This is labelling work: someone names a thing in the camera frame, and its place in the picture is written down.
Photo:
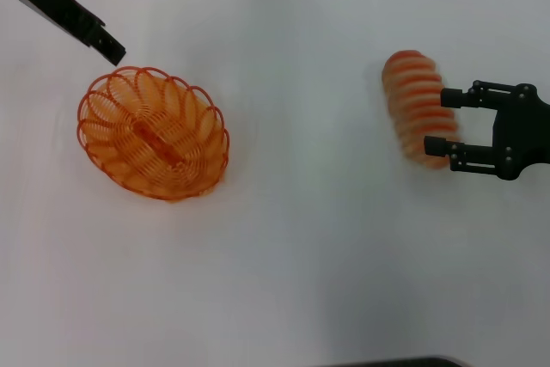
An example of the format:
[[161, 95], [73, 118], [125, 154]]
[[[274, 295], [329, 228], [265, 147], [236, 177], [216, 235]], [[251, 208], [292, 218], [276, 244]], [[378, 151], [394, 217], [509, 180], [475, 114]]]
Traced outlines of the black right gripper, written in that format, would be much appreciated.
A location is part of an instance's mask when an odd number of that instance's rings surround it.
[[534, 85], [477, 80], [466, 92], [442, 89], [440, 101], [442, 107], [497, 110], [492, 146], [424, 138], [425, 154], [447, 157], [451, 171], [515, 180], [525, 168], [549, 163], [549, 105], [538, 96]]

